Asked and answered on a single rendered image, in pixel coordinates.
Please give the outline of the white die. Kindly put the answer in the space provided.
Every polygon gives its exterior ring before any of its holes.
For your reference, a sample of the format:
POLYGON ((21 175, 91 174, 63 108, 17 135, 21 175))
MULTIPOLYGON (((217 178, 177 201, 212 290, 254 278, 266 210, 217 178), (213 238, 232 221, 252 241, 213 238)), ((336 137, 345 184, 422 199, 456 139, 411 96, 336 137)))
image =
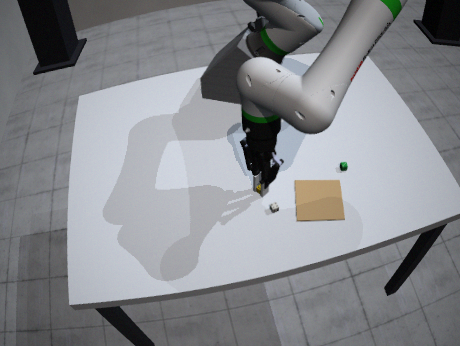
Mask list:
POLYGON ((279 211, 279 205, 277 204, 277 202, 270 204, 270 210, 272 211, 272 213, 279 211))

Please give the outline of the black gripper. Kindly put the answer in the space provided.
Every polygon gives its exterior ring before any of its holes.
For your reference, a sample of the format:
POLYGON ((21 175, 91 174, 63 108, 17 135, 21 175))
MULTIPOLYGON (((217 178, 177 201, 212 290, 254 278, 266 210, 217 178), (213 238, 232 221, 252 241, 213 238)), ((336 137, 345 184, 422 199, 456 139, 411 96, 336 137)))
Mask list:
POLYGON ((260 185, 261 197, 269 192, 269 184, 276 179, 279 168, 284 163, 283 159, 279 160, 276 156, 276 143, 277 135, 271 139, 261 140, 246 134, 246 137, 240 141, 247 169, 253 174, 253 191, 256 192, 256 187, 260 185))

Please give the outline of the tan flat mat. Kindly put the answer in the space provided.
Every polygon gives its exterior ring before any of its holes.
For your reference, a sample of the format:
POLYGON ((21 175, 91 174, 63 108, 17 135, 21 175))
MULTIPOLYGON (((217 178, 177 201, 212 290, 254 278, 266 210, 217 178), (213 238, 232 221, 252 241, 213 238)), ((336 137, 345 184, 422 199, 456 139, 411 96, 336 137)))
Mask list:
POLYGON ((297 221, 345 220, 340 180, 295 180, 297 221))

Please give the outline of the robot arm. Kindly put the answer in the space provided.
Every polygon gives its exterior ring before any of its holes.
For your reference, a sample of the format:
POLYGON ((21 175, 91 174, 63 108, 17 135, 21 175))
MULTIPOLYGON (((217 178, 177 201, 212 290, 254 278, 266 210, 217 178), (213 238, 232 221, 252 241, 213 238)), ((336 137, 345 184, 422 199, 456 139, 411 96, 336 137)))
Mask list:
POLYGON ((246 37, 254 58, 236 75, 242 129, 263 140, 280 132, 281 119, 305 134, 326 130, 359 68, 408 0, 351 0, 332 37, 302 76, 280 64, 282 57, 323 30, 319 13, 304 0, 243 1, 258 18, 248 23, 251 33, 246 37))

